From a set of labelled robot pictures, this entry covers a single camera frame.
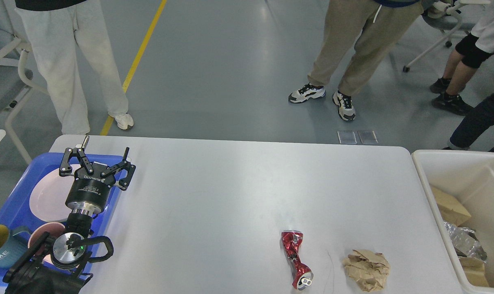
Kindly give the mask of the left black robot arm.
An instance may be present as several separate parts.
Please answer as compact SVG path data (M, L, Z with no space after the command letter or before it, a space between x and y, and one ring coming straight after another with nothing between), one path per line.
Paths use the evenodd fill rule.
M94 236L92 223L104 212L113 187L127 190L136 166L128 159L129 147L112 166L90 161L88 141L85 136L79 147L66 148L59 166L59 176L73 178L65 228L57 237L45 231L8 269L7 294L78 294L93 277L85 267L113 256L111 239Z

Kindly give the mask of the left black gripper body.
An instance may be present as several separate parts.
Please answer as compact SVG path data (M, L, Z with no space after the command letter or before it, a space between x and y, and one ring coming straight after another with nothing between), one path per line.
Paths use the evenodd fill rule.
M103 178L80 173L72 177L74 181L65 201L71 212L88 216L103 212L113 186L113 176Z

